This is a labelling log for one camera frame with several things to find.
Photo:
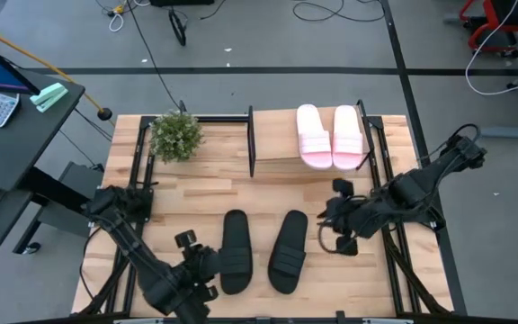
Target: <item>pink slide sandal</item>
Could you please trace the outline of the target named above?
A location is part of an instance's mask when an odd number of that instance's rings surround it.
[[[333,164],[343,171],[354,170],[363,160],[363,136],[355,108],[341,105],[335,109]]]
[[[299,153],[306,165],[314,169],[327,169],[333,165],[329,132],[323,129],[319,111],[312,104],[297,109]]]

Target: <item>black cable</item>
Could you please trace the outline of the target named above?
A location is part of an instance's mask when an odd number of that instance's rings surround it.
[[[85,241],[85,245],[83,245],[83,258],[85,259],[85,252],[87,252],[87,246],[89,245],[89,241],[91,240],[91,238],[97,234],[97,232],[100,230],[101,228],[97,228],[95,229],[91,235],[87,238],[87,240]],[[83,277],[83,261],[84,260],[81,260],[81,265],[79,265],[79,277],[81,278],[81,282],[83,283],[83,286],[85,288],[85,291],[87,292],[87,294],[89,295],[89,298],[91,298],[91,300],[93,300],[94,298],[94,295],[91,293],[91,291],[89,290],[89,287],[87,286],[87,282],[85,281],[85,278]]]
[[[75,111],[77,114],[79,114],[79,116],[81,116],[81,118],[83,118],[89,125],[91,125],[91,127],[95,128],[95,130],[100,135],[102,135],[106,140],[108,140],[110,142],[112,141],[112,135],[110,133],[108,133],[107,130],[102,129],[101,127],[99,127],[99,125],[97,125],[93,121],[89,120],[89,118],[85,117],[85,115],[83,115],[81,112],[79,112],[79,110],[77,108],[75,108]]]
[[[108,12],[110,12],[111,10],[113,10],[113,8],[112,8],[112,7],[106,7],[106,6],[104,6],[103,4],[101,4],[101,3],[99,2],[99,0],[95,0],[95,2],[97,3],[97,5],[99,5],[99,6],[101,7],[101,9],[102,9],[102,14],[107,14]]]
[[[71,139],[68,137],[68,135],[66,135],[66,133],[64,133],[62,130],[59,130],[59,132],[60,132],[63,136],[65,136],[65,138],[69,141],[69,143],[71,143],[71,145],[73,145],[73,146],[74,146],[74,147],[79,151],[79,153],[83,154],[83,156],[87,158],[87,160],[89,161],[89,163],[91,163],[91,167],[95,165],[95,163],[93,162],[93,160],[92,160],[90,157],[88,157],[88,156],[84,153],[84,151],[83,151],[83,150],[81,150],[81,149],[80,149],[80,148],[79,148],[79,147],[78,147],[78,146],[73,142],[73,140],[71,140]]]
[[[151,49],[149,49],[149,45],[147,44],[147,41],[145,40],[145,37],[143,36],[143,32],[141,31],[141,28],[139,27],[139,23],[137,22],[137,18],[135,17],[135,14],[133,13],[133,10],[130,10],[130,11],[131,11],[131,15],[133,16],[133,22],[135,22],[135,25],[137,26],[137,30],[139,32],[139,36],[141,37],[141,39],[143,40],[143,43],[145,44],[145,47],[147,48],[147,53],[149,54],[149,58],[151,59],[151,63],[153,64],[153,68],[155,68],[155,71],[157,72],[157,76],[159,77],[159,80],[161,81],[161,84],[163,85],[163,88],[167,92],[167,95],[169,95],[169,98],[171,99],[171,101],[173,102],[175,107],[177,107],[177,109],[180,109],[179,108],[179,104],[175,101],[175,99],[171,95],[171,92],[169,91],[169,88],[167,88],[167,85],[165,84],[165,81],[161,77],[161,73],[159,73],[159,69],[157,68],[157,64],[155,63],[155,60],[153,59],[153,54],[151,54]]]
[[[227,0],[223,0],[223,1],[221,1],[221,3],[217,6],[217,8],[215,8],[215,11],[214,11],[212,14],[210,14],[210,15],[206,15],[206,16],[204,16],[204,17],[199,17],[199,20],[205,20],[205,19],[208,19],[208,18],[211,18],[212,16],[214,16],[214,15],[217,13],[217,11],[219,11],[219,9],[221,8],[221,6],[222,6],[226,1],[227,1]]]
[[[341,204],[344,204],[344,203],[348,203],[348,202],[352,202],[352,201],[356,201],[358,202],[359,204],[363,204],[367,201],[367,196],[365,195],[361,195],[361,194],[358,194],[358,195],[354,195],[354,196],[349,196],[349,197],[346,197],[344,199],[344,201],[341,203]],[[351,238],[351,240],[349,241],[349,244],[345,244],[343,245],[343,247],[341,248],[338,248],[338,249],[330,249],[329,247],[327,247],[325,245],[325,243],[323,242],[323,228],[325,227],[330,227],[331,229],[333,229],[335,227],[335,222],[338,221],[339,219],[339,216],[341,216],[342,214],[346,214],[348,212],[338,212],[337,214],[331,216],[331,217],[326,217],[323,221],[319,222],[318,223],[318,226],[319,228],[317,229],[317,241],[319,243],[319,246],[327,253],[330,253],[330,254],[335,254],[335,253],[341,253],[343,251],[345,251],[347,248],[349,248],[354,242],[355,240],[357,239],[357,233],[355,233],[355,235]],[[369,222],[371,218],[367,219],[364,223],[363,223],[363,226],[367,224],[367,222]]]
[[[187,15],[187,13],[179,11],[179,10],[173,8],[173,7],[171,7],[171,9],[167,9],[167,8],[161,8],[161,9],[166,10],[167,12],[173,11],[174,13],[178,13],[178,14],[182,15],[185,18],[185,22],[183,23],[183,27],[184,27],[185,30],[187,30],[187,23],[189,22],[189,16]]]
[[[455,132],[452,133],[451,137],[454,137],[455,135],[459,134],[462,130],[466,129],[466,128],[473,128],[475,130],[475,136],[473,137],[473,139],[471,140],[471,143],[469,145],[468,148],[465,148],[465,150],[468,150],[470,149],[471,146],[475,145],[475,142],[480,139],[481,137],[481,129],[475,125],[475,124],[472,124],[472,123],[468,123],[468,124],[465,124],[465,125],[462,125],[461,127],[459,127]],[[439,178],[437,178],[437,181],[435,182],[435,186],[433,188],[433,190],[429,193],[429,195],[427,195],[427,197],[425,197],[423,199],[423,201],[426,201],[427,199],[429,200],[428,203],[426,203],[424,205],[424,209],[422,210],[422,212],[427,212],[429,209],[431,209],[431,205],[433,204],[434,202],[434,199],[435,197],[437,196],[437,194],[439,193],[438,189],[439,189],[439,185],[441,184],[441,181],[443,180],[443,178],[445,176],[447,176],[449,173],[452,172],[451,170],[451,166],[453,165],[453,163],[455,163],[456,160],[458,160],[460,157],[460,155],[458,155],[457,157],[455,157],[452,162],[450,162],[450,164],[445,167],[445,169],[442,171],[442,173],[439,175]],[[466,161],[463,161],[463,163],[459,164],[458,166],[456,166],[457,168],[458,167],[462,167],[463,164],[465,163],[468,163],[469,161],[466,160]]]
[[[173,7],[171,7],[171,10],[168,12],[169,17],[169,23],[171,23],[171,28],[173,29],[173,34],[175,35],[175,38],[177,41],[179,41],[179,44],[181,46],[185,46],[187,44],[187,37],[185,36],[185,26],[181,22],[181,19],[177,16],[175,13],[175,10]]]
[[[94,215],[94,217],[95,217],[97,220],[99,220],[99,221],[106,221],[106,222],[108,222],[108,223],[112,226],[113,230],[115,230],[115,231],[119,232],[119,234],[121,235],[121,240],[122,240],[122,241],[127,245],[127,247],[133,247],[133,245],[132,245],[129,241],[127,241],[127,239],[126,239],[126,238],[125,238],[125,236],[123,235],[123,232],[119,229],[119,227],[118,227],[118,226],[117,226],[113,221],[111,221],[111,220],[109,220],[109,219],[107,219],[107,218],[105,218],[105,217],[103,217],[103,216],[100,216],[100,215]],[[120,217],[120,220],[121,220],[122,222],[126,222],[126,221],[125,221],[121,216],[119,216],[119,217]],[[128,234],[130,234],[130,235],[135,239],[135,242],[134,242],[134,243],[139,243],[139,244],[141,244],[141,246],[142,246],[144,249],[146,249],[146,250],[148,250],[148,251],[151,251],[151,250],[149,249],[149,247],[145,244],[145,242],[144,242],[141,238],[138,238],[138,237],[137,237],[137,234],[135,233],[135,231],[133,231],[133,230],[132,230],[132,231],[131,231],[131,232],[129,232]],[[148,268],[149,268],[149,270],[151,270],[155,275],[157,275],[157,276],[158,276],[158,277],[160,277],[161,279],[163,279],[163,280],[167,281],[167,282],[169,283],[170,288],[174,291],[174,293],[179,294],[179,292],[178,292],[178,291],[177,291],[177,289],[175,288],[174,283],[172,283],[172,282],[171,282],[171,280],[170,280],[167,276],[165,276],[165,274],[161,274],[161,271],[160,271],[160,270],[158,270],[158,269],[154,268],[154,267],[153,267],[153,265],[151,265],[151,263],[149,263],[145,258],[143,258],[143,256],[142,256],[139,252],[137,252],[137,250],[136,250],[135,248],[130,248],[130,249],[129,249],[129,252],[130,252],[130,253],[132,253],[132,254],[134,254],[134,255],[135,255],[135,257],[136,257],[139,261],[141,261],[141,263],[143,263],[143,265],[144,265],[144,266],[148,267]]]
[[[383,12],[383,14],[380,17],[371,18],[371,19],[352,18],[352,17],[346,16],[346,15],[340,14],[340,12],[343,10],[343,8],[345,6],[345,0],[341,0],[341,6],[336,11],[334,11],[332,9],[329,9],[329,8],[327,8],[327,7],[325,7],[325,6],[321,5],[321,4],[314,4],[314,3],[307,2],[307,1],[302,1],[302,2],[299,2],[299,3],[297,3],[297,4],[295,4],[293,6],[293,14],[295,15],[295,17],[299,18],[302,21],[306,21],[306,22],[323,22],[323,21],[325,21],[327,19],[330,19],[330,18],[332,18],[334,16],[341,17],[341,18],[346,19],[348,21],[358,22],[358,23],[372,23],[372,22],[376,22],[376,21],[379,21],[379,20],[385,18],[385,7],[383,6],[383,3],[381,2],[381,0],[367,0],[367,1],[356,0],[356,1],[361,3],[361,4],[368,4],[368,3],[372,3],[372,2],[377,2],[377,3],[379,3],[381,5],[381,11]],[[297,8],[301,7],[301,6],[307,6],[307,7],[313,7],[313,8],[321,9],[321,10],[324,10],[326,12],[329,12],[330,14],[327,17],[323,17],[323,18],[305,18],[304,16],[301,16],[301,15],[299,15],[297,13]]]

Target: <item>cable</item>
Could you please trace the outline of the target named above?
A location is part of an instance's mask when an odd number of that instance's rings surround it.
[[[476,93],[480,94],[480,95],[502,95],[502,94],[506,94],[506,93],[509,93],[511,91],[514,91],[514,90],[517,90],[518,89],[518,86],[516,87],[512,87],[510,89],[506,89],[506,90],[503,90],[503,91],[497,91],[497,92],[493,92],[493,93],[486,93],[486,92],[482,92],[482,91],[479,91],[477,90],[477,88],[475,88],[475,86],[473,86],[471,84],[471,81],[469,80],[469,69],[471,68],[471,65],[473,64],[473,62],[475,61],[475,58],[477,57],[478,53],[481,51],[481,49],[483,47],[485,47],[485,44],[487,43],[487,41],[499,30],[501,29],[501,27],[503,27],[503,25],[506,23],[506,21],[509,19],[509,17],[511,16],[511,14],[514,12],[514,9],[515,7],[517,6],[518,4],[518,0],[515,0],[514,4],[513,4],[513,8],[511,8],[511,11],[507,14],[507,16],[505,17],[505,19],[499,24],[499,26],[497,28],[495,28],[494,31],[492,31],[486,38],[485,40],[483,40],[483,42],[481,43],[481,45],[479,45],[479,47],[477,48],[477,51],[475,52],[475,54],[473,54],[473,58],[471,58],[471,61],[468,63],[467,65],[467,68],[465,68],[465,78],[467,79],[467,83],[469,84],[469,87],[475,91]]]
[[[182,15],[185,18],[185,22],[183,23],[183,28],[185,30],[187,30],[187,23],[189,22],[189,16],[187,15],[187,13],[181,12],[181,11],[179,11],[177,9],[174,9],[173,7],[172,7],[172,9],[167,9],[167,8],[163,8],[163,9],[168,11],[168,12],[169,11],[173,11],[174,13],[178,13],[178,14]]]
[[[356,201],[356,202],[358,202],[361,205],[361,204],[365,203],[366,201],[368,201],[368,199],[367,199],[367,196],[359,194],[359,195],[354,195],[354,196],[346,197],[341,204],[344,204],[344,203],[347,203],[347,202],[352,202],[352,201]],[[319,243],[319,246],[327,253],[330,253],[330,254],[341,253],[341,252],[345,251],[349,246],[351,246],[355,242],[355,240],[357,239],[357,233],[355,233],[355,235],[349,241],[349,244],[345,244],[345,245],[343,245],[343,247],[335,249],[335,250],[330,249],[323,242],[323,235],[322,235],[323,228],[330,227],[331,229],[333,229],[335,227],[335,222],[339,219],[339,216],[341,216],[341,215],[343,215],[345,213],[347,213],[347,212],[338,212],[338,213],[336,213],[335,215],[333,215],[331,217],[326,217],[323,221],[321,221],[321,222],[319,222],[317,224],[319,226],[319,228],[317,229],[317,241]],[[367,224],[367,222],[370,219],[371,218],[367,219],[363,223],[363,226],[365,224]]]
[[[122,222],[126,222],[120,215],[118,215],[118,216],[119,216],[119,218],[121,219]],[[109,220],[109,219],[107,219],[107,218],[105,218],[103,216],[100,216],[100,215],[94,215],[94,217],[97,218],[100,221],[106,221],[106,222],[110,223],[110,225],[112,226],[113,230],[119,232],[119,234],[121,235],[121,240],[127,245],[127,247],[133,247],[133,245],[131,245],[130,242],[127,241],[127,239],[123,235],[123,232],[121,231],[121,229],[119,229],[119,227],[113,221],[111,221],[111,220]],[[137,234],[135,233],[135,231],[132,230],[128,234],[130,234],[135,239],[134,243],[139,243],[144,249],[146,249],[147,251],[151,251],[149,249],[149,247],[145,244],[145,242],[141,238],[137,237]],[[153,273],[155,275],[159,276],[164,281],[167,281],[169,283],[169,287],[174,291],[174,293],[179,294],[179,292],[175,288],[175,285],[170,281],[170,279],[167,276],[165,276],[164,274],[161,273],[160,269],[154,268],[153,265],[151,265],[151,263],[149,263],[146,259],[144,259],[143,256],[139,252],[137,252],[137,250],[135,248],[129,248],[129,252],[131,254],[134,254],[135,257],[137,259],[139,259],[139,261],[141,261],[144,266],[148,267],[149,270],[153,271]]]
[[[214,11],[212,14],[210,14],[210,15],[206,15],[206,16],[204,16],[204,17],[199,17],[199,20],[205,20],[205,19],[208,19],[208,18],[211,18],[212,16],[214,16],[214,15],[217,13],[217,11],[219,11],[219,9],[221,8],[221,6],[222,6],[226,1],[227,1],[227,0],[223,0],[223,1],[221,1],[221,3],[217,6],[217,8],[215,8],[215,11]]]
[[[113,28],[113,23],[117,20],[117,18],[119,18],[119,19],[121,20],[121,24],[119,25],[119,27],[117,27],[117,28]],[[120,15],[120,14],[118,14],[118,13],[116,13],[116,14],[113,16],[113,18],[112,18],[111,22],[109,22],[109,30],[110,30],[111,32],[118,32],[118,31],[120,31],[120,30],[121,30],[121,28],[123,28],[123,25],[124,25],[124,24],[125,24],[125,20],[123,20],[123,16],[122,16],[122,15]]]
[[[133,0],[133,2],[135,3],[135,5],[138,5],[138,6],[148,6],[148,5],[151,5],[151,2],[150,1],[147,1],[146,4],[142,4],[141,2],[139,2],[137,0]]]
[[[95,163],[93,162],[93,160],[92,160],[92,159],[90,159],[90,158],[89,158],[89,157],[84,153],[84,151],[83,151],[83,150],[81,150],[81,149],[80,149],[80,148],[79,148],[79,147],[78,147],[78,146],[73,142],[73,140],[71,140],[71,139],[68,137],[68,135],[66,135],[66,133],[64,133],[62,130],[59,130],[59,132],[60,132],[63,136],[65,136],[65,138],[69,141],[69,143],[71,143],[71,145],[73,145],[73,146],[74,146],[74,147],[79,151],[79,153],[83,154],[83,156],[87,158],[87,160],[89,161],[89,163],[91,163],[91,167],[95,165]]]
[[[444,141],[443,143],[441,143],[441,145],[439,145],[439,147],[437,147],[436,149],[432,150],[431,152],[429,152],[427,155],[425,156],[422,156],[422,157],[419,157],[416,161],[421,161],[421,160],[424,160],[424,159],[428,159],[430,158],[433,154],[439,152],[443,146],[445,146],[445,144],[447,144],[446,141]]]
[[[93,121],[90,121],[87,117],[85,117],[81,112],[79,112],[79,110],[77,108],[75,108],[75,111],[77,114],[79,114],[81,116],[81,118],[83,118],[87,123],[89,123],[89,125],[91,125],[91,127],[95,128],[95,130],[100,134],[102,135],[106,140],[108,141],[112,141],[113,140],[113,137],[112,135],[110,135],[106,130],[102,129],[101,127],[99,127],[96,123],[94,123]]]
[[[71,78],[71,76],[68,76],[63,71],[58,69],[57,67],[52,66],[49,62],[47,62],[47,61],[45,61],[45,60],[43,60],[41,58],[36,57],[35,55],[31,54],[27,50],[20,48],[19,46],[11,43],[10,41],[6,40],[5,38],[3,38],[1,36],[0,36],[0,41],[3,44],[9,46],[10,48],[19,51],[20,53],[22,53],[26,57],[29,57],[30,59],[34,59],[34,60],[38,61],[39,63],[41,63],[42,65],[46,66],[47,68],[50,68],[53,72],[55,72],[55,73],[59,74],[60,76],[64,77],[67,81],[69,81],[71,83],[75,83],[76,82],[74,79]],[[85,96],[85,98],[87,98],[87,100],[89,100],[89,102],[93,106],[95,106],[95,108],[97,108],[99,113],[103,113],[103,108],[89,94],[87,94],[87,92],[83,93],[83,95]],[[115,127],[115,123],[113,123],[113,121],[109,120],[109,123],[113,127]]]
[[[101,9],[102,9],[102,14],[108,14],[109,12],[112,12],[114,9],[116,9],[116,8],[117,8],[117,6],[116,6],[116,7],[110,7],[110,6],[103,5],[103,4],[101,4],[101,3],[99,2],[99,0],[95,0],[95,2],[97,3],[97,5],[99,5],[99,6],[101,7]],[[127,4],[125,3],[125,0],[123,0],[123,1],[121,2],[121,4],[120,4],[120,5],[127,5]],[[137,3],[135,3],[135,6],[133,6],[133,7],[131,7],[130,5],[128,5],[127,10],[123,10],[123,11],[121,12],[121,14],[126,14],[126,13],[130,12],[131,10],[133,10],[133,9],[135,9],[135,8],[137,8],[137,7],[138,7],[138,4],[137,4]]]
[[[91,235],[87,238],[87,240],[85,241],[85,245],[83,245],[83,256],[84,256],[84,259],[85,259],[85,252],[87,252],[87,246],[89,245],[89,241],[91,241],[91,238],[93,236],[95,236],[95,234],[97,234],[97,232],[100,229],[101,228],[99,228],[99,227],[97,229],[95,229],[91,233]],[[87,282],[85,281],[85,278],[83,277],[83,262],[84,262],[84,260],[81,260],[81,265],[79,265],[79,277],[81,278],[81,283],[83,283],[83,286],[85,288],[85,291],[89,295],[89,298],[93,299],[94,295],[91,293],[91,290],[89,290],[89,287],[87,286]]]
[[[466,128],[473,128],[475,130],[475,137],[473,137],[473,139],[471,140],[471,143],[469,145],[468,148],[465,148],[465,150],[468,150],[470,149],[471,146],[475,145],[475,142],[481,138],[481,129],[475,125],[475,124],[472,124],[472,123],[468,123],[468,124],[465,124],[465,125],[462,125],[461,127],[459,127],[455,132],[452,133],[451,137],[454,137],[455,135],[459,134],[462,130],[466,129]],[[431,208],[431,205],[433,204],[433,201],[434,201],[434,198],[435,196],[439,193],[438,191],[438,188],[439,188],[439,185],[441,184],[441,181],[443,180],[443,178],[445,176],[447,176],[450,172],[452,172],[451,170],[451,166],[455,163],[455,161],[457,159],[460,158],[460,155],[457,155],[457,157],[455,157],[452,162],[450,162],[450,164],[442,171],[442,173],[439,175],[439,178],[437,179],[437,181],[435,182],[435,186],[433,188],[433,190],[430,192],[429,195],[427,195],[427,197],[424,198],[424,201],[426,201],[427,199],[429,199],[429,202],[424,204],[424,209],[421,211],[421,212],[427,212],[430,208]],[[462,165],[464,163],[467,163],[468,160],[465,160],[463,161],[463,163],[461,163],[460,165],[456,166],[456,167],[462,167]]]
[[[383,12],[383,14],[378,17],[378,18],[372,18],[372,19],[359,19],[359,18],[352,18],[352,17],[349,17],[349,16],[346,16],[346,15],[343,15],[343,14],[340,14],[340,12],[343,10],[344,6],[345,6],[345,0],[341,0],[341,6],[339,7],[338,10],[334,11],[334,10],[331,10],[323,5],[320,5],[320,4],[314,4],[314,3],[310,3],[310,2],[307,2],[307,1],[302,1],[302,2],[299,2],[297,4],[295,4],[293,6],[293,14],[295,15],[295,17],[299,18],[300,20],[302,21],[306,21],[306,22],[323,22],[327,19],[330,19],[334,16],[338,16],[338,17],[341,17],[343,19],[346,19],[348,21],[352,21],[352,22],[358,22],[358,23],[372,23],[372,22],[376,22],[376,21],[379,21],[383,18],[385,18],[385,7],[383,6],[383,3],[380,1],[380,0],[367,0],[367,1],[364,1],[364,0],[356,0],[358,3],[361,3],[361,4],[368,4],[368,3],[372,3],[372,2],[377,2],[381,5],[381,11]],[[327,16],[327,17],[323,17],[323,18],[305,18],[304,16],[301,16],[297,13],[297,8],[300,7],[300,6],[308,6],[308,7],[314,7],[314,8],[317,8],[317,9],[322,9],[324,11],[327,11],[329,12],[330,14]]]
[[[133,13],[133,10],[131,10],[131,16],[133,16],[133,22],[135,22],[135,25],[137,26],[137,30],[139,32],[139,36],[143,40],[143,43],[145,44],[145,47],[147,49],[147,53],[149,54],[149,58],[151,59],[151,63],[153,64],[153,68],[155,68],[155,71],[157,72],[157,76],[159,77],[159,80],[161,81],[161,84],[163,85],[163,88],[167,92],[167,95],[169,95],[169,98],[177,107],[177,109],[180,109],[179,104],[175,101],[173,96],[171,95],[171,92],[169,91],[169,88],[167,88],[167,85],[165,84],[165,81],[161,77],[161,73],[159,73],[159,69],[157,68],[157,64],[155,63],[155,60],[153,59],[153,54],[151,53],[151,49],[149,48],[149,45],[147,44],[147,41],[145,40],[145,37],[143,36],[143,32],[141,31],[141,28],[139,27],[139,23],[137,22],[137,18],[135,17],[135,14]]]

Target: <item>black wheel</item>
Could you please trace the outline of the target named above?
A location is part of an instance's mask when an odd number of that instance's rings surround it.
[[[31,243],[30,245],[28,245],[28,246],[24,249],[24,251],[23,251],[23,253],[22,253],[22,254],[24,254],[24,255],[33,254],[33,253],[35,253],[35,252],[39,251],[39,250],[40,250],[40,248],[41,248],[41,244],[39,244],[39,243],[37,243],[37,242],[33,242],[33,243]]]
[[[501,52],[501,58],[518,59],[518,49],[514,49],[507,52]]]

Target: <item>wooden board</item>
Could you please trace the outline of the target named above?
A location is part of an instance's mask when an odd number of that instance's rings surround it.
[[[359,130],[365,137],[361,108],[354,106],[358,115]],[[317,108],[323,129],[333,136],[335,107]],[[299,158],[299,137],[297,134],[297,109],[257,111],[253,113],[257,161],[280,158]],[[363,152],[369,152],[367,139],[363,141]]]
[[[127,185],[140,116],[120,116],[113,135],[103,185]],[[395,174],[415,167],[413,143],[405,116],[383,116],[388,148]],[[220,296],[208,303],[211,317],[333,317],[345,311],[348,317],[393,316],[394,307],[382,238],[360,239],[356,257],[328,255],[317,243],[315,216],[325,208],[334,193],[331,180],[342,176],[354,181],[358,194],[372,187],[369,166],[356,173],[336,170],[315,171],[298,158],[257,161],[255,177],[249,178],[246,126],[244,124],[205,124],[205,144],[197,157],[181,164],[157,162],[154,181],[156,199],[153,218],[145,227],[144,240],[156,256],[175,265],[182,261],[174,235],[195,230],[198,240],[220,248],[222,218],[230,209],[242,209],[249,217],[254,252],[254,276],[242,293],[221,293],[219,279],[213,284]],[[139,179],[145,168],[142,167]],[[304,211],[309,217],[307,258],[295,293],[276,292],[267,278],[267,263],[272,245],[286,212]],[[406,233],[414,269],[425,286],[445,307],[452,308],[434,234],[417,224],[407,224]],[[332,246],[335,235],[326,231],[324,241]],[[84,261],[84,276],[96,293],[112,270],[115,245],[100,231],[89,243]],[[403,275],[399,276],[406,310],[408,294]],[[122,305],[120,286],[117,300]],[[81,310],[89,298],[79,283],[73,311]],[[136,288],[132,316],[157,317]]]

